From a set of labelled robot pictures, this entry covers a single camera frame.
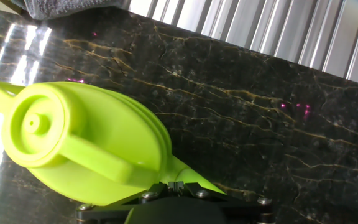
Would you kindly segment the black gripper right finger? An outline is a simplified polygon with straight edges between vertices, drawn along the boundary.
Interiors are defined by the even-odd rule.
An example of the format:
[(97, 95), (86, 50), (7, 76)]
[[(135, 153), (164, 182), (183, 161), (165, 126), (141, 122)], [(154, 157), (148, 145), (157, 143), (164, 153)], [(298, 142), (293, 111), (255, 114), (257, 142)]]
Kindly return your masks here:
[(208, 218), (217, 223), (274, 223), (272, 201), (260, 198), (246, 202), (232, 196), (187, 183), (183, 186), (183, 196), (203, 202)]

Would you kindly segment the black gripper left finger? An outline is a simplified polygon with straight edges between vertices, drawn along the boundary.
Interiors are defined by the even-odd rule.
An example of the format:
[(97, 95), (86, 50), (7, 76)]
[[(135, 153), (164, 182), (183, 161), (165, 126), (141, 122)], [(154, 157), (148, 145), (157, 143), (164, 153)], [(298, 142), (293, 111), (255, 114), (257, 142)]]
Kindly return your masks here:
[(169, 196), (169, 186), (159, 182), (153, 184), (148, 190), (136, 193), (109, 205), (96, 206), (85, 203), (76, 209), (76, 223), (124, 223), (131, 209), (167, 196)]

